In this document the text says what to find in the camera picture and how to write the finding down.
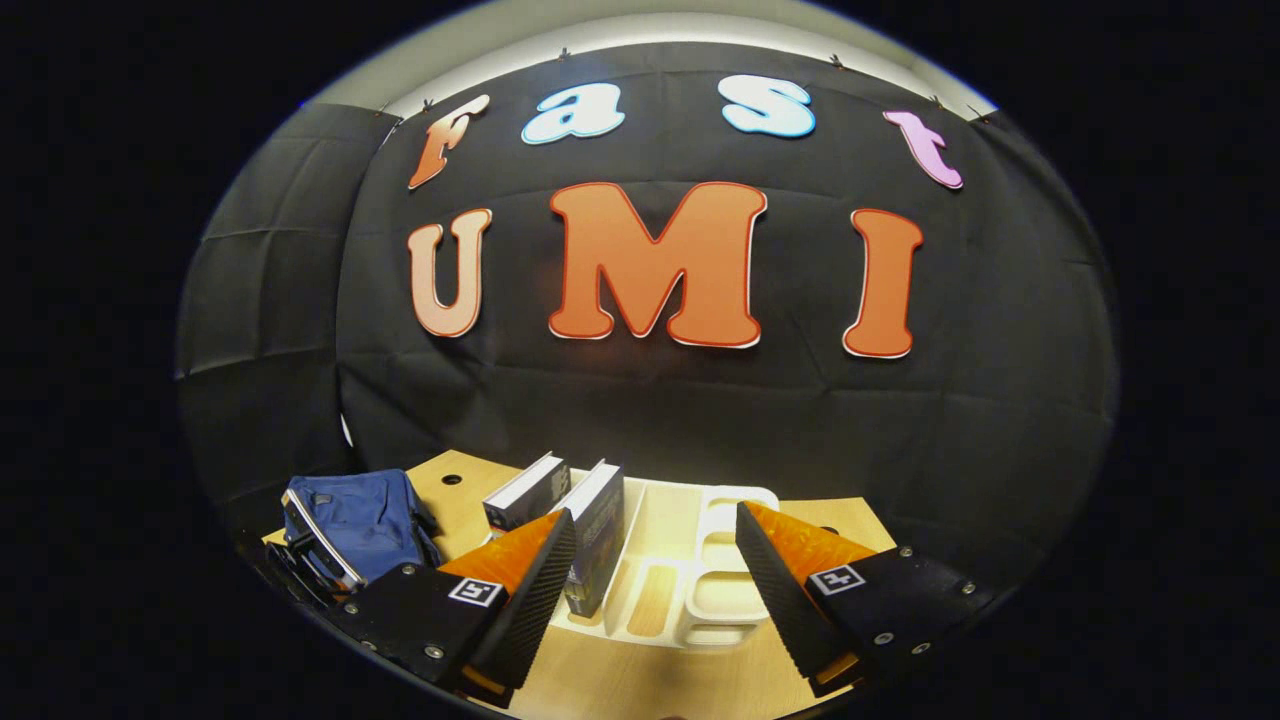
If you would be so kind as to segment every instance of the letter m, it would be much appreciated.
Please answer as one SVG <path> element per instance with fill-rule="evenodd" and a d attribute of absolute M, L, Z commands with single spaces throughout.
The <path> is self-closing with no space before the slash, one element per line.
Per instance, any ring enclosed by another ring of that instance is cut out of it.
<path fill-rule="evenodd" d="M 730 182 L 685 195 L 658 240 L 621 187 L 593 182 L 561 190 L 552 210 L 564 219 L 564 288 L 550 316 L 558 337 L 599 340 L 613 332 L 600 309 L 600 275 L 631 334 L 645 337 L 685 278 L 680 311 L 667 323 L 677 342 L 750 347 L 760 324 L 750 311 L 751 232 L 768 206 L 764 193 Z"/>

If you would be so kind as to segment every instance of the white wall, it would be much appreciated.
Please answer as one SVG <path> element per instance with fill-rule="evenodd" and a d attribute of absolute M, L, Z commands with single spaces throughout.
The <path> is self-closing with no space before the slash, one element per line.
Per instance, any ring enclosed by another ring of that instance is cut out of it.
<path fill-rule="evenodd" d="M 712 12 L 640 12 L 705 9 Z M 795 0 L 595 0 L 581 5 L 498 0 L 413 33 L 312 101 L 383 108 L 408 117 L 493 77 L 544 63 L 561 47 L 588 53 L 645 42 L 769 47 L 829 60 L 937 96 L 965 119 L 996 106 L 959 79 L 869 28 Z"/>

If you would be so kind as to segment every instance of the wooden piece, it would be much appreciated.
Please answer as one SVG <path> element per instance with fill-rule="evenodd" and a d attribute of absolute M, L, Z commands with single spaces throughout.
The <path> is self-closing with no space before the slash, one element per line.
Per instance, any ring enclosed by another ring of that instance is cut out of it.
<path fill-rule="evenodd" d="M 645 573 L 644 589 L 640 591 L 636 610 L 627 623 L 627 632 L 641 638 L 660 635 L 667 626 L 671 593 L 675 591 L 676 569 L 671 565 L 650 565 Z"/>
<path fill-rule="evenodd" d="M 445 560 L 484 542 L 489 530 L 481 501 L 518 471 L 456 451 L 408 471 L 419 497 L 440 523 L 443 534 L 434 539 Z M 449 474 L 461 475 L 462 482 L 440 482 Z M 896 546 L 861 498 L 782 501 L 780 510 L 835 528 L 877 552 Z M 283 530 L 262 539 L 283 542 L 282 537 Z M 699 651 L 613 642 L 553 625 L 543 635 L 525 687 L 516 691 L 511 707 L 499 712 L 525 720 L 655 720 L 672 715 L 765 720 L 817 702 L 772 621 L 741 644 Z"/>

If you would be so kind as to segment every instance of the letter s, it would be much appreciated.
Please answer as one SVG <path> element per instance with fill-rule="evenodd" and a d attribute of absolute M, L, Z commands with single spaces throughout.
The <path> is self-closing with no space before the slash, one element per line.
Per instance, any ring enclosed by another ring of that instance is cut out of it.
<path fill-rule="evenodd" d="M 809 94 L 785 79 L 759 76 L 731 76 L 719 82 L 719 94 L 733 105 L 722 110 L 728 124 L 742 132 L 764 132 L 778 137 L 801 137 L 813 132 L 817 120 L 809 108 Z"/>

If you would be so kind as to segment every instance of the orange letter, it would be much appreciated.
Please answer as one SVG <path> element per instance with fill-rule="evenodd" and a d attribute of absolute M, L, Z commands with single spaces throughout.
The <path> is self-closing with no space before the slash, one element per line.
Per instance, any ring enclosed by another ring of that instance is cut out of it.
<path fill-rule="evenodd" d="M 883 210 L 855 210 L 850 220 L 867 252 L 858 322 L 845 331 L 845 350 L 860 357 L 902 357 L 911 351 L 906 329 L 911 254 L 924 236 L 911 220 Z"/>
<path fill-rule="evenodd" d="M 431 127 L 426 128 L 426 145 L 422 146 L 422 159 L 417 161 L 417 172 L 408 181 L 410 190 L 440 174 L 444 164 L 448 163 L 444 159 L 444 150 L 453 150 L 458 145 L 458 141 L 462 140 L 462 135 L 467 132 L 467 126 L 471 124 L 471 115 L 488 106 L 489 96 L 481 95 L 435 120 L 431 123 Z"/>
<path fill-rule="evenodd" d="M 480 241 L 492 220 L 489 210 L 471 210 L 453 219 L 451 229 L 458 238 L 458 297 L 448 307 L 440 305 L 435 295 L 435 247 L 444 231 L 440 225 L 424 225 L 408 236 L 413 311 L 426 332 L 458 337 L 476 324 L 480 316 Z M 475 268 L 475 272 L 468 273 L 466 268 Z"/>
<path fill-rule="evenodd" d="M 645 337 L 681 277 L 680 311 L 667 332 L 685 345 L 750 347 L 760 340 L 751 318 L 751 231 L 764 193 L 731 182 L 701 183 L 685 195 L 653 240 L 621 187 L 589 182 L 552 196 L 564 218 L 564 293 L 550 318 L 559 337 L 599 340 L 613 332 L 600 310 L 599 274 L 631 334 Z"/>

